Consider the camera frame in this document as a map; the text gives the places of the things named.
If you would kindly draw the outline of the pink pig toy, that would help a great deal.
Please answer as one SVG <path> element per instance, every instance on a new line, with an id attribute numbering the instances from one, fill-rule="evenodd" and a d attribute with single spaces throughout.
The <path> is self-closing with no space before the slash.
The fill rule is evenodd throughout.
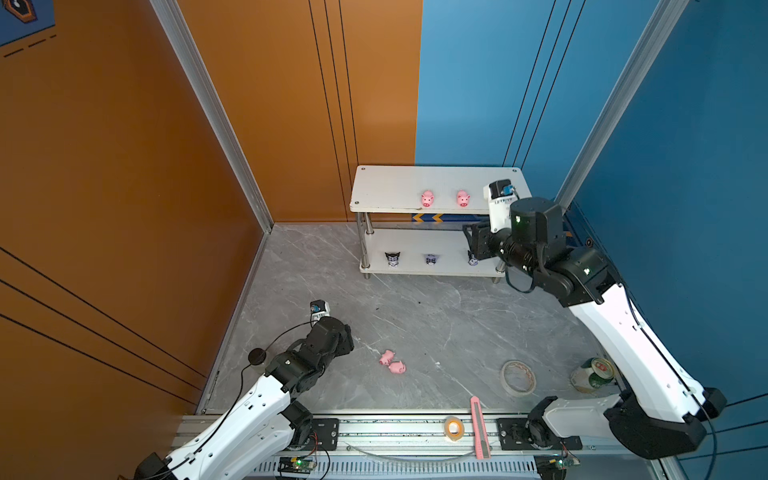
<path id="1" fill-rule="evenodd" d="M 420 197 L 421 206 L 423 208 L 430 208 L 435 201 L 435 195 L 431 190 L 425 190 Z"/>
<path id="2" fill-rule="evenodd" d="M 389 366 L 395 357 L 395 353 L 391 350 L 386 350 L 380 357 L 379 363 L 383 366 Z"/>
<path id="3" fill-rule="evenodd" d="M 466 208 L 469 206 L 471 200 L 470 194 L 465 190 L 460 190 L 457 192 L 456 195 L 456 203 L 461 208 Z"/>
<path id="4" fill-rule="evenodd" d="M 391 373 L 401 375 L 407 370 L 406 365 L 401 361 L 392 362 L 389 364 L 388 369 Z"/>

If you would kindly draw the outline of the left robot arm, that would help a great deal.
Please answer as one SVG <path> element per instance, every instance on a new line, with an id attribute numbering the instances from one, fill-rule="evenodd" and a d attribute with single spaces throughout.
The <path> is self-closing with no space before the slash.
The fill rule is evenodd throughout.
<path id="1" fill-rule="evenodd" d="M 297 398 L 314 387 L 331 362 L 351 353 L 351 327 L 324 316 L 275 356 L 253 386 L 242 388 L 227 412 L 165 457 L 153 453 L 135 479 L 243 479 L 289 445 L 304 444 L 312 414 Z"/>

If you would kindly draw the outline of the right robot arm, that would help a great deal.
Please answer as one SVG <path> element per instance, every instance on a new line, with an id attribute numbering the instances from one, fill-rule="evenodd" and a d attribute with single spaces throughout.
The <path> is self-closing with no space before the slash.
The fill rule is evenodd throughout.
<path id="1" fill-rule="evenodd" d="M 462 228 L 470 257 L 498 259 L 554 296 L 591 331 L 627 384 L 603 398 L 545 398 L 527 418 L 532 444 L 548 449 L 562 438 L 606 437 L 648 460 L 697 450 L 727 400 L 675 360 L 611 261 L 595 248 L 569 245 L 563 212 L 550 200 L 497 198 L 489 209 L 488 221 Z"/>

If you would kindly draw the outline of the white two-tier shelf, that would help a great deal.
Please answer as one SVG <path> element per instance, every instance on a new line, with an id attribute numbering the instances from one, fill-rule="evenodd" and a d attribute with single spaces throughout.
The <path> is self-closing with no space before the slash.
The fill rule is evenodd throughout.
<path id="1" fill-rule="evenodd" d="M 504 277 L 503 263 L 487 259 L 468 264 L 468 244 L 460 224 L 488 215 L 483 189 L 510 179 L 520 198 L 531 195 L 522 170 L 516 167 L 376 166 L 357 168 L 350 210 L 355 214 L 361 245 L 360 273 L 490 278 Z M 435 195 L 430 208 L 421 206 L 423 191 Z M 467 191 L 469 206 L 456 203 Z M 400 252 L 400 264 L 388 266 L 385 253 Z M 440 258 L 425 263 L 426 254 Z"/>

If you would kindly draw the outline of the small metal cup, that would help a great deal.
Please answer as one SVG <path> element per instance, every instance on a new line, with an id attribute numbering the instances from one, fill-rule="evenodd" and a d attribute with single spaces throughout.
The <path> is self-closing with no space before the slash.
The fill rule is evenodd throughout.
<path id="1" fill-rule="evenodd" d="M 258 366 L 262 365 L 267 358 L 267 352 L 262 348 L 252 349 L 247 356 L 247 360 L 250 365 Z"/>

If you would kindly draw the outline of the green circuit board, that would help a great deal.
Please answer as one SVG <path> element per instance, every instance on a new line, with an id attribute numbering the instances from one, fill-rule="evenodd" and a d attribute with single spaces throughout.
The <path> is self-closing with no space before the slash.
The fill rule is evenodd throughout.
<path id="1" fill-rule="evenodd" d="M 317 468 L 317 461 L 307 457 L 281 457 L 277 466 L 279 477 L 308 478 Z"/>

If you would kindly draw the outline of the small beige tape roll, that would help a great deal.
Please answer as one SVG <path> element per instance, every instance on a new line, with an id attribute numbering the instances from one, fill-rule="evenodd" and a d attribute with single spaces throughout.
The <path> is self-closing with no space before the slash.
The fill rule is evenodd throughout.
<path id="1" fill-rule="evenodd" d="M 456 416 L 449 416 L 443 424 L 444 435 L 451 442 L 458 442 L 465 435 L 465 426 L 462 420 Z"/>

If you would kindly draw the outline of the clear tape roll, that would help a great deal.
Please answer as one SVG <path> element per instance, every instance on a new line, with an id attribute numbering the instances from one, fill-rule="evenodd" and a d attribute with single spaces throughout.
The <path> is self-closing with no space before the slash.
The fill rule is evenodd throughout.
<path id="1" fill-rule="evenodd" d="M 513 397 L 528 396 L 537 387 L 534 372 L 527 364 L 518 360 L 505 362 L 500 370 L 499 377 L 504 391 Z"/>

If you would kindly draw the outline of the green tape roll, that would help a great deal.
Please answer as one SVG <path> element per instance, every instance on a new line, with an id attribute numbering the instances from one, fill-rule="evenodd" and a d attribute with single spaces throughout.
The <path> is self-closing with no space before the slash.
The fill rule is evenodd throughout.
<path id="1" fill-rule="evenodd" d="M 611 361 L 602 357 L 586 360 L 570 374 L 570 383 L 582 393 L 593 393 L 615 380 L 615 368 Z"/>

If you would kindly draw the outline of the pink utility knife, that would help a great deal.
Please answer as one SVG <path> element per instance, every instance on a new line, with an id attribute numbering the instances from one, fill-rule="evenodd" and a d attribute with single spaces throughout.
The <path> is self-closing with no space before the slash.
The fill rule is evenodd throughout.
<path id="1" fill-rule="evenodd" d="M 489 445 L 482 405 L 477 396 L 472 396 L 470 398 L 470 412 L 476 458 L 478 460 L 489 460 L 491 458 L 491 447 Z"/>

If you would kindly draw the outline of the right circuit board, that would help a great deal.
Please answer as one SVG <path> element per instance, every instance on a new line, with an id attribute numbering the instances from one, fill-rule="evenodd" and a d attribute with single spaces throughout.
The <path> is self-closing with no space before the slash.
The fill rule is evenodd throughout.
<path id="1" fill-rule="evenodd" d="M 581 460 L 571 454 L 535 456 L 536 470 L 541 480 L 565 480 L 571 468 L 579 467 Z"/>

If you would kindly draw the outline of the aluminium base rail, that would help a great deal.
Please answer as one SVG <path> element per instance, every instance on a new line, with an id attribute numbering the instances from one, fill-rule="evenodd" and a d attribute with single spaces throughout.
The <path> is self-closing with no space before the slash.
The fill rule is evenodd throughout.
<path id="1" fill-rule="evenodd" d="M 444 435 L 447 417 L 465 426 L 458 442 Z M 318 465 L 310 479 L 540 479 L 534 457 L 571 454 L 581 460 L 566 479 L 683 479 L 674 458 L 643 460 L 614 440 L 580 434 L 538 449 L 525 439 L 521 414 L 484 415 L 491 447 L 489 460 L 478 460 L 468 411 L 321 412 L 314 436 L 302 454 Z M 319 452 L 312 447 L 320 445 Z"/>

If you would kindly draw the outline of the aluminium corner post left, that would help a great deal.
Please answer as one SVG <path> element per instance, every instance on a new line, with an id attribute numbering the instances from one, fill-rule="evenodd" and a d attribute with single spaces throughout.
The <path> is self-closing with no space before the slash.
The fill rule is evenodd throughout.
<path id="1" fill-rule="evenodd" d="M 274 226 L 273 218 L 179 3 L 171 0 L 150 0 L 149 3 L 254 216 L 261 229 L 270 234 Z"/>

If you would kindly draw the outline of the aluminium corner post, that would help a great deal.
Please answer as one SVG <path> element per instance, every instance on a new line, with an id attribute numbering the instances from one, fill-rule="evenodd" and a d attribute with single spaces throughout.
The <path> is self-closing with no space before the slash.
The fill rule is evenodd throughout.
<path id="1" fill-rule="evenodd" d="M 254 216 L 261 229 L 270 234 L 274 226 L 273 218 L 179 3 L 171 0 L 150 0 L 149 3 Z"/>
<path id="2" fill-rule="evenodd" d="M 688 4 L 688 0 L 657 3 L 555 197 L 562 213 L 572 204 Z"/>

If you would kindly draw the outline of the aluminium corner post right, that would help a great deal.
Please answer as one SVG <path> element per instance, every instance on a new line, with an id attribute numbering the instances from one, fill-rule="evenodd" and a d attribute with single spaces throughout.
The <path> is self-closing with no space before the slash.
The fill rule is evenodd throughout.
<path id="1" fill-rule="evenodd" d="M 562 213 L 572 204 L 688 4 L 688 0 L 657 3 L 555 197 Z"/>

